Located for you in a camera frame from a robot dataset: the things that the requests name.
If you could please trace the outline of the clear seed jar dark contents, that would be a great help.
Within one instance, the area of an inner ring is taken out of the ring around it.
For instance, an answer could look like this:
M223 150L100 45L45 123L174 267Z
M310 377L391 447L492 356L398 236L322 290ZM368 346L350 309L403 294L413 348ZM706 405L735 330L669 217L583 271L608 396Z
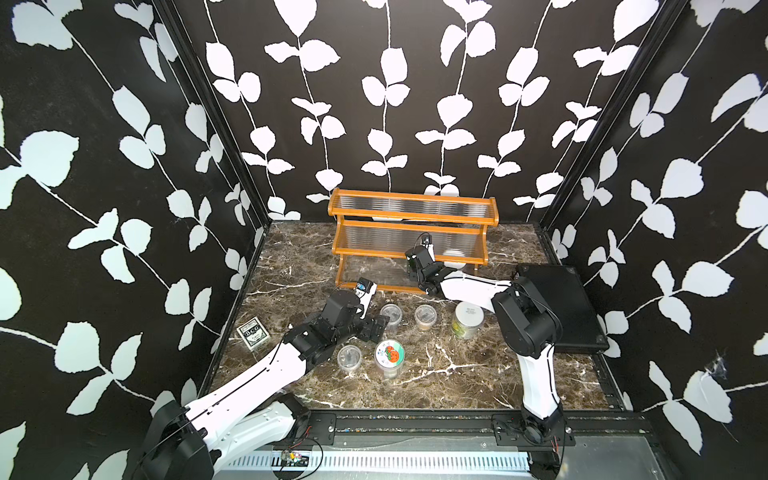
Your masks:
M379 314L387 319L386 327L388 329L397 328L402 323L403 311L398 305L394 303L389 303L382 306Z

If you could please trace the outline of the red white labelled jar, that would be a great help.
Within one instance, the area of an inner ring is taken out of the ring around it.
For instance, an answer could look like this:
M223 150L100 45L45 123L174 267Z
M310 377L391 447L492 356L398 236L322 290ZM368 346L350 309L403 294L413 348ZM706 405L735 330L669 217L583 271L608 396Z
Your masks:
M396 378L402 369L404 360L405 351L400 342L388 339L376 346L374 361L385 378Z

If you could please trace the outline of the clear seed jar purple label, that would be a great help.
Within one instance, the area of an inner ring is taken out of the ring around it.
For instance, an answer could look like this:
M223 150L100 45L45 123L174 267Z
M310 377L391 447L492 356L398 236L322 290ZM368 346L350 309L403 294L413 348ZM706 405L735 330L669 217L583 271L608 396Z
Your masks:
M362 364L363 354L355 345L345 345L337 353L337 364L345 373L357 371Z

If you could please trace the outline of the large white labelled jar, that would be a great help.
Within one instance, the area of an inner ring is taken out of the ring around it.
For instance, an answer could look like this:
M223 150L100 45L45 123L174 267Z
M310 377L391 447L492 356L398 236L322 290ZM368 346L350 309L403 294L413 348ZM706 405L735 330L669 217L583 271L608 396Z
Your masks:
M464 261L465 254L461 250L447 249L444 251L445 256L449 256L449 260L444 260L443 263L450 268L463 269L467 263Z

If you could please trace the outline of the clear seed jar orange contents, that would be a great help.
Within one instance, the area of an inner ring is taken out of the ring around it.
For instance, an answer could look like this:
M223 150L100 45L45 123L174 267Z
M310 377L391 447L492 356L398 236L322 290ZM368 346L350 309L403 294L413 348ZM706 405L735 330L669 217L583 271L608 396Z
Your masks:
M428 331L437 323L438 314L431 305L422 304L415 309L414 319L419 330Z

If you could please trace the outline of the large white jar green label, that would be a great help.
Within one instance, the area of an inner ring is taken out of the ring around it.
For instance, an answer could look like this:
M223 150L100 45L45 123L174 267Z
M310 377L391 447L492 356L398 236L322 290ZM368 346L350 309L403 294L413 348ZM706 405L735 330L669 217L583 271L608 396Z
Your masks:
M462 301L456 305L452 330L460 339L475 337L484 323L485 313L480 306Z

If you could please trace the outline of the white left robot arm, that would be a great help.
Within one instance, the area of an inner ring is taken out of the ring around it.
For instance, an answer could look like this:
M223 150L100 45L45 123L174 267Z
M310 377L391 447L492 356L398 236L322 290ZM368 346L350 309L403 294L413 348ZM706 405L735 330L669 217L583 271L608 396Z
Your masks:
M185 406L171 400L150 423L132 476L139 479L211 479L264 445L301 439L308 411L284 387L330 360L351 337L381 340L388 320L368 307L376 283L361 279L338 290L323 309L289 329L256 365Z

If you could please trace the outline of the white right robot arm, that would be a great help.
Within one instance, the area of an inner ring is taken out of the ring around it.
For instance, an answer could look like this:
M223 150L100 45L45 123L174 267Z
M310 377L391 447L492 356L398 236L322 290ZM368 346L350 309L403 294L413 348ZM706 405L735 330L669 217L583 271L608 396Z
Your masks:
M430 244L405 253L409 277L425 293L468 302L496 316L502 337L517 355L523 382L518 429L533 445L553 440L563 419L554 376L555 343L563 327L539 289L526 277L492 280L466 274L437 261Z

